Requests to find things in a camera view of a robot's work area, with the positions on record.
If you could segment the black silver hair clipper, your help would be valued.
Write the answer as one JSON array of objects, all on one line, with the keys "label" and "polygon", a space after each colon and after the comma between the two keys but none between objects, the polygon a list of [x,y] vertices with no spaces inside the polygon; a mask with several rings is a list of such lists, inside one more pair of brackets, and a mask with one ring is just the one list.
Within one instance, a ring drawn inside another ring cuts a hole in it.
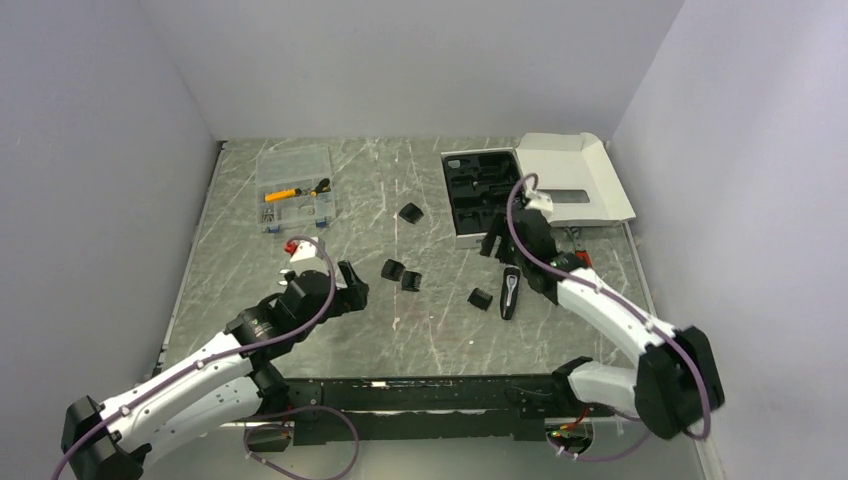
[{"label": "black silver hair clipper", "polygon": [[504,268],[499,301],[500,316],[503,320],[509,321],[515,314],[520,279],[521,270],[517,266],[508,265]]}]

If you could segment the white hair clipper box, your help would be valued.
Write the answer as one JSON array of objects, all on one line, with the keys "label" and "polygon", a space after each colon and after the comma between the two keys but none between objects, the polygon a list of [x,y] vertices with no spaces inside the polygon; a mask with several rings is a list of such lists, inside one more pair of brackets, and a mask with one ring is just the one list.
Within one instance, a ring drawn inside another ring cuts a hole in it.
[{"label": "white hair clipper box", "polygon": [[480,246],[496,213],[503,213],[514,185],[535,174],[516,194],[539,190],[554,202],[545,216],[554,227],[605,227],[636,218],[606,146],[597,136],[527,133],[513,147],[444,152],[441,164],[455,246]]}]

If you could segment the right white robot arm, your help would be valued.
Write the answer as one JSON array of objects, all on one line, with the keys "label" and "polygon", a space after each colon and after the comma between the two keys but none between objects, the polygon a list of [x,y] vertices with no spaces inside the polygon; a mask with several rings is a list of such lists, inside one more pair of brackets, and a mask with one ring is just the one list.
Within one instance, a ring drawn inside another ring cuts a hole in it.
[{"label": "right white robot arm", "polygon": [[588,322],[633,364],[613,367],[586,356],[565,363],[551,375],[557,411],[574,415],[585,406],[602,405],[634,415],[662,439],[709,435],[712,414],[724,405],[725,395],[703,331],[658,319],[602,280],[586,255],[559,250],[538,211],[496,214],[480,253],[505,266],[503,319],[514,316],[525,282],[553,306]]}]

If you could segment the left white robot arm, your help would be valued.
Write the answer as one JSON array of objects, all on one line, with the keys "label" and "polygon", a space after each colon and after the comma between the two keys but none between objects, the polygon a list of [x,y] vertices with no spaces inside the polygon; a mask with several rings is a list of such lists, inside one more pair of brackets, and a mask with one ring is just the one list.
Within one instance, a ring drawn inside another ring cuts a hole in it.
[{"label": "left white robot arm", "polygon": [[366,308],[370,287],[347,261],[334,272],[290,272],[284,291],[249,307],[198,351],[107,400],[84,396],[65,414],[63,456],[78,479],[138,479],[144,466],[210,429],[251,417],[272,420],[290,406],[274,359],[327,319]]}]

